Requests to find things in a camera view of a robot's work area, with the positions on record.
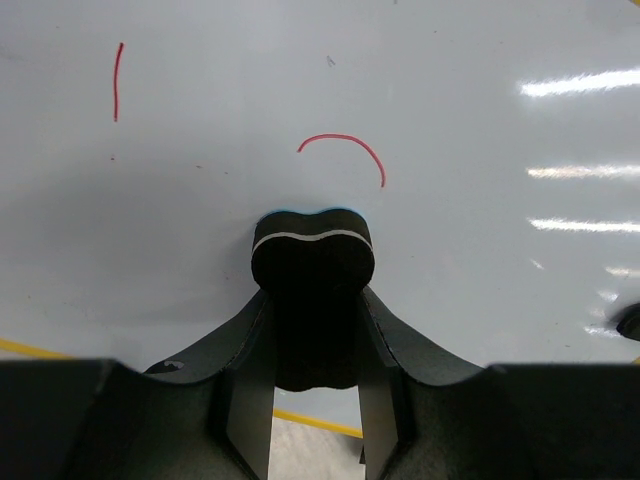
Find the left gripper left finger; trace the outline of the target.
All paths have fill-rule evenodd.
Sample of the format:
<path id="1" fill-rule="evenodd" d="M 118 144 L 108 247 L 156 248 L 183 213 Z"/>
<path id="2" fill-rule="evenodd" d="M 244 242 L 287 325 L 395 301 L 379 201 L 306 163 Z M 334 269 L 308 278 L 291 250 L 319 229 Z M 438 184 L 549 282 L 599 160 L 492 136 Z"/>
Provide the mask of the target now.
<path id="1" fill-rule="evenodd" d="M 263 479 L 272 305 L 233 318 L 145 372 L 112 359 L 1 364 L 5 479 Z"/>

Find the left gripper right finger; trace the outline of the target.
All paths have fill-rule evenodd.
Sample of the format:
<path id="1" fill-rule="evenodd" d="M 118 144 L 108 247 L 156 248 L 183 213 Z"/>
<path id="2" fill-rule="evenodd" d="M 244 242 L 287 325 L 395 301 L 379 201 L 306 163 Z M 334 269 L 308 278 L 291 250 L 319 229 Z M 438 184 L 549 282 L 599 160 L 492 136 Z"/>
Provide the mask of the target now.
<path id="1" fill-rule="evenodd" d="M 474 365 L 357 301 L 357 363 L 370 479 L 635 479 L 633 364 Z"/>

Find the black whiteboard eraser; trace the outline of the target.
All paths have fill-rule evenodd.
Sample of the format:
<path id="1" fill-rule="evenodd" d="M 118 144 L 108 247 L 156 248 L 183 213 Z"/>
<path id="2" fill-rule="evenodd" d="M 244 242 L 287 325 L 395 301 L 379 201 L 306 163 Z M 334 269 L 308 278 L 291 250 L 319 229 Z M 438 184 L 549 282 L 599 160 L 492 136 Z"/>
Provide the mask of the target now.
<path id="1" fill-rule="evenodd" d="M 273 305 L 278 388 L 356 385 L 356 300 L 374 267 L 368 225 L 353 210 L 280 210 L 257 222 L 251 272 Z"/>

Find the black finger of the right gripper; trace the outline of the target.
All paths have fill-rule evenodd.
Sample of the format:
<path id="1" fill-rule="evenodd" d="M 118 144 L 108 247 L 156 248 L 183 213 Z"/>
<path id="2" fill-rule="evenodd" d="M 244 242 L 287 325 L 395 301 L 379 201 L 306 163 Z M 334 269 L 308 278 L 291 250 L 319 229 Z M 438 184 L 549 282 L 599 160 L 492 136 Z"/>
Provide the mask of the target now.
<path id="1" fill-rule="evenodd" d="M 640 340 L 640 307 L 626 307 L 616 316 L 616 330 L 627 339 Z"/>

